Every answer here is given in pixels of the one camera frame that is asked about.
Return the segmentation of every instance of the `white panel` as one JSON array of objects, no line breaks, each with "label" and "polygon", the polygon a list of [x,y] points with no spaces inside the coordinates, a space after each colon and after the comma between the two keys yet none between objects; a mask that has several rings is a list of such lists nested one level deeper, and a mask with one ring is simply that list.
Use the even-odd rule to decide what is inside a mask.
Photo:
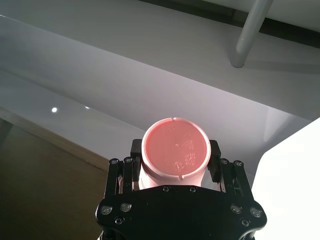
[{"label": "white panel", "polygon": [[[249,12],[255,0],[204,0]],[[320,32],[320,1],[273,0],[267,17],[287,24]]]},{"label": "white panel", "polygon": [[107,159],[130,155],[144,131],[0,71],[0,107]]},{"label": "white panel", "polygon": [[[305,119],[320,117],[318,48],[260,33],[245,66],[235,69],[229,51],[240,27],[138,0],[2,0],[0,14]],[[22,33],[12,31],[24,44],[34,41]],[[41,38],[34,45],[56,48]]]},{"label": "white panel", "polygon": [[319,239],[320,118],[267,151],[252,193],[267,224],[256,239]]},{"label": "white panel", "polygon": [[193,121],[223,157],[244,161],[251,183],[262,154],[310,122],[38,28],[0,23],[3,68],[142,130],[168,117]]}]

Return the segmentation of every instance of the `metal pole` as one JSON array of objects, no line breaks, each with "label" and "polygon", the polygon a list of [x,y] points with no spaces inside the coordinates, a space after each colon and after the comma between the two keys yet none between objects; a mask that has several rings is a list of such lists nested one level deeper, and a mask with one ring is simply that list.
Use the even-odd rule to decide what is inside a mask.
[{"label": "metal pole", "polygon": [[242,68],[245,64],[249,51],[254,44],[256,35],[267,16],[272,2],[273,0],[255,0],[236,44],[235,53],[230,60],[233,67]]}]

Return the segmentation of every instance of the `black bracket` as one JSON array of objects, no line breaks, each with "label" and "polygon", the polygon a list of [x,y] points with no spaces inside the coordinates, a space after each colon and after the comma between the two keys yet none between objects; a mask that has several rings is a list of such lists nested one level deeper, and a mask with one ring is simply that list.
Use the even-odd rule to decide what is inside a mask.
[{"label": "black bracket", "polygon": [[133,191],[141,168],[141,139],[130,157],[109,161],[104,199],[96,210],[103,240],[252,240],[267,223],[251,193],[244,164],[221,157],[210,140],[208,169],[221,191],[189,185],[164,185]]}]

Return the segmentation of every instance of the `brown wall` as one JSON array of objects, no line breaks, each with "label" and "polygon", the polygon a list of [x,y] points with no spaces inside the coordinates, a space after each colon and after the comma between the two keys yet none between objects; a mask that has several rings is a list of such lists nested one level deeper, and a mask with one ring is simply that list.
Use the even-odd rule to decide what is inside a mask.
[{"label": "brown wall", "polygon": [[2,138],[0,239],[96,240],[107,172],[17,126]]}]

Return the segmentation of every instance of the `black metal plate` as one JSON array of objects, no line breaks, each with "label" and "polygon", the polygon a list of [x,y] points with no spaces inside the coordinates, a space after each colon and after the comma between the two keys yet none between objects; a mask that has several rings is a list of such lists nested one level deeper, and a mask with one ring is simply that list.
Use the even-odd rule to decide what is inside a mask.
[{"label": "black metal plate", "polygon": [[[202,187],[169,185],[117,194],[103,199],[96,218],[104,230],[121,233],[126,240],[237,240],[249,232],[263,228],[267,217],[253,199],[232,196]],[[132,204],[129,212],[122,212],[122,203]],[[242,208],[240,214],[231,211],[231,205]],[[109,215],[102,215],[102,206],[111,206]],[[262,210],[262,216],[251,215],[250,208]],[[115,224],[117,217],[124,222]],[[243,226],[246,219],[249,226]]]}]

